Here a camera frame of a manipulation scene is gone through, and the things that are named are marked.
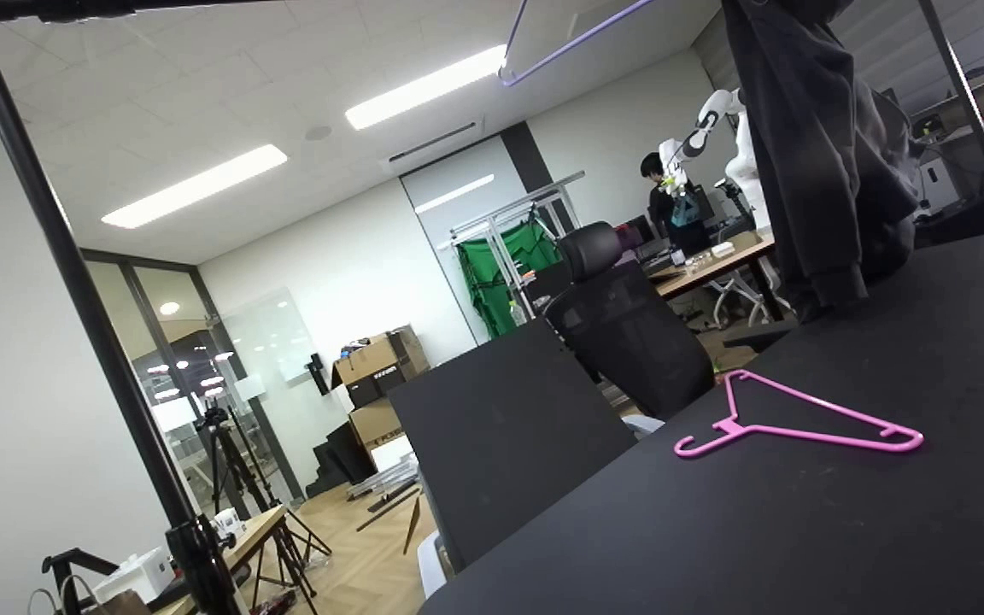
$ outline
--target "fluorescent light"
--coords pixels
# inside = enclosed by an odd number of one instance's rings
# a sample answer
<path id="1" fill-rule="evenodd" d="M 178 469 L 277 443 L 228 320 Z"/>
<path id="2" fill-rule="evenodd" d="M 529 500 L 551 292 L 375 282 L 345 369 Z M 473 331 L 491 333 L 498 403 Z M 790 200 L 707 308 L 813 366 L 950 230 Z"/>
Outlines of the fluorescent light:
<path id="1" fill-rule="evenodd" d="M 494 174 L 486 174 L 486 179 L 480 179 L 480 181 L 457 184 L 453 191 L 418 204 L 418 215 L 423 215 L 423 212 L 432 212 L 432 207 L 441 207 L 441 204 L 449 204 L 449 200 L 457 200 L 457 198 L 466 198 L 468 191 L 480 191 L 480 187 L 486 187 L 486 184 L 491 184 L 491 181 L 494 181 Z"/>
<path id="2" fill-rule="evenodd" d="M 286 155 L 280 148 L 268 144 L 268 148 L 239 155 L 220 168 L 191 174 L 191 179 L 185 179 L 163 191 L 155 191 L 144 200 L 122 204 L 122 207 L 108 212 L 104 222 L 121 226 L 121 230 L 140 230 L 140 226 L 152 226 L 155 218 L 191 207 L 191 204 L 198 204 L 220 191 L 243 184 L 255 174 L 268 174 L 280 165 L 286 165 Z"/>
<path id="3" fill-rule="evenodd" d="M 506 64 L 506 43 L 494 43 L 494 46 L 486 46 L 480 54 L 468 54 L 449 68 L 436 68 L 432 75 L 420 75 L 401 89 L 391 89 L 382 97 L 371 97 L 352 110 L 345 110 L 347 123 L 355 128 L 367 128 L 367 126 L 375 126 L 375 123 L 386 123 L 391 115 L 401 115 L 406 110 L 418 110 L 432 98 L 441 98 L 453 89 L 466 89 L 486 75 L 494 75 L 498 68 Z"/>
<path id="4" fill-rule="evenodd" d="M 178 300 L 163 300 L 163 304 L 156 304 L 156 314 L 178 314 L 178 312 L 182 312 Z"/>

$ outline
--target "pink hanger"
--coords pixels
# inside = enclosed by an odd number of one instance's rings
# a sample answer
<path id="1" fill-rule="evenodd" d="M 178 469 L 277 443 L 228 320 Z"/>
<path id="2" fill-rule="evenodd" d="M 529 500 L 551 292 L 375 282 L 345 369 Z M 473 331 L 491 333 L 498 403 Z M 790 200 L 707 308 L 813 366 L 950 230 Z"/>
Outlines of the pink hanger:
<path id="1" fill-rule="evenodd" d="M 735 398 L 735 386 L 732 386 L 735 379 L 756 379 L 756 382 L 761 382 L 769 389 L 778 389 L 786 395 L 797 395 L 797 398 L 804 398 L 810 407 L 851 417 L 857 423 L 870 423 L 870 428 L 878 428 L 878 437 L 839 437 L 839 434 L 797 430 L 797 428 L 776 428 L 776 423 L 739 423 L 739 398 Z M 726 377 L 726 394 L 728 394 L 728 417 L 713 423 L 721 434 L 713 440 L 704 440 L 704 443 L 693 443 L 693 437 L 680 437 L 673 443 L 677 458 L 704 458 L 704 455 L 712 455 L 712 451 L 719 451 L 719 448 L 726 448 L 726 443 L 732 443 L 739 437 L 749 437 L 749 434 L 773 434 L 773 437 L 816 440 L 816 443 L 837 443 L 837 448 L 860 448 L 860 451 L 883 451 L 883 455 L 904 455 L 904 451 L 915 451 L 925 440 L 911 428 L 902 428 L 902 423 L 892 423 L 892 421 L 878 421 L 878 417 L 867 417 L 860 411 L 810 395 L 804 389 L 773 382 L 773 379 L 764 379 L 760 372 L 749 372 L 749 369 L 728 372 Z"/>

